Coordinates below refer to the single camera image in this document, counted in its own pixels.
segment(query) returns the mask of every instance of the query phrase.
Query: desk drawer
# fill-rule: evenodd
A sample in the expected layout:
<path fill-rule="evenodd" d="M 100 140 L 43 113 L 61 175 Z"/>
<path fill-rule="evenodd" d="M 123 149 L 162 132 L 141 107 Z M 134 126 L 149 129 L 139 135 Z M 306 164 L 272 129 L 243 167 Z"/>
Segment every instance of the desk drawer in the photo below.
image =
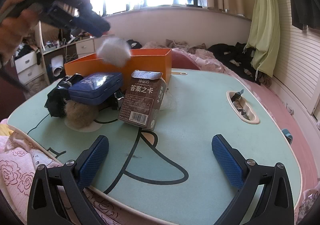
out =
<path fill-rule="evenodd" d="M 77 54 L 94 53 L 93 40 L 76 43 Z"/>
<path fill-rule="evenodd" d="M 95 38 L 94 39 L 94 49 L 96 50 L 96 52 L 98 51 L 98 49 L 102 46 L 104 40 L 106 40 L 109 36 L 102 36 L 100 38 Z"/>
<path fill-rule="evenodd" d="M 15 60 L 15 65 L 17 69 L 17 73 L 24 71 L 25 69 L 35 65 L 37 63 L 36 52 L 31 52 L 22 56 L 21 58 Z"/>
<path fill-rule="evenodd" d="M 35 64 L 29 67 L 28 69 L 25 69 L 24 71 L 20 72 L 18 74 L 18 78 L 23 84 L 26 84 L 41 74 L 43 74 L 41 65 Z"/>

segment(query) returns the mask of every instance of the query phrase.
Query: white louvered cabinet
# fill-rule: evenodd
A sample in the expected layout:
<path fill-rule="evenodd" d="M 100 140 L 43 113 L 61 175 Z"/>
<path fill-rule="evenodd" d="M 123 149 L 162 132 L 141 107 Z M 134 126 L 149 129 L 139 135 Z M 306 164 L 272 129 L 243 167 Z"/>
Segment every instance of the white louvered cabinet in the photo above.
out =
<path fill-rule="evenodd" d="M 290 0 L 278 3 L 281 34 L 274 76 L 312 114 L 320 95 L 320 34 L 292 26 Z"/>

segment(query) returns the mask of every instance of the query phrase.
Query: brown card box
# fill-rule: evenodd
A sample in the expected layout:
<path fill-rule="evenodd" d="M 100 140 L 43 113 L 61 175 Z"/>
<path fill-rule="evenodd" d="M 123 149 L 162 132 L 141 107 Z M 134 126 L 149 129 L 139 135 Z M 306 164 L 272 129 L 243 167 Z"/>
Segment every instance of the brown card box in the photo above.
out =
<path fill-rule="evenodd" d="M 134 71 L 118 119 L 154 130 L 167 84 L 162 73 Z"/>

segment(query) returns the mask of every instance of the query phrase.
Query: white fluffy ball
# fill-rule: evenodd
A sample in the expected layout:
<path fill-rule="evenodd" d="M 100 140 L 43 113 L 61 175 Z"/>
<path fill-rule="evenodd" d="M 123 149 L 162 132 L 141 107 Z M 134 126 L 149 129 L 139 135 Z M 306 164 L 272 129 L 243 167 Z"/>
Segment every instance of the white fluffy ball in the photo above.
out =
<path fill-rule="evenodd" d="M 108 37 L 97 51 L 97 57 L 117 67 L 123 67 L 131 58 L 129 44 L 118 37 Z"/>

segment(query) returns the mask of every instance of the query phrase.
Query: hand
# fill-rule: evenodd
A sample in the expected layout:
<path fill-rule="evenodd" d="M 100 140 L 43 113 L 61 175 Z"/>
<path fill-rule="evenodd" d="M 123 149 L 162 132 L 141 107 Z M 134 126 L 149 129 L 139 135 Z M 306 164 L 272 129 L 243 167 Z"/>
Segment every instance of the hand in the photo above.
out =
<path fill-rule="evenodd" d="M 0 14 L 10 6 L 24 0 L 6 0 Z M 0 53 L 3 63 L 9 61 L 22 42 L 22 38 L 38 23 L 38 14 L 25 9 L 18 18 L 6 18 L 0 24 Z"/>

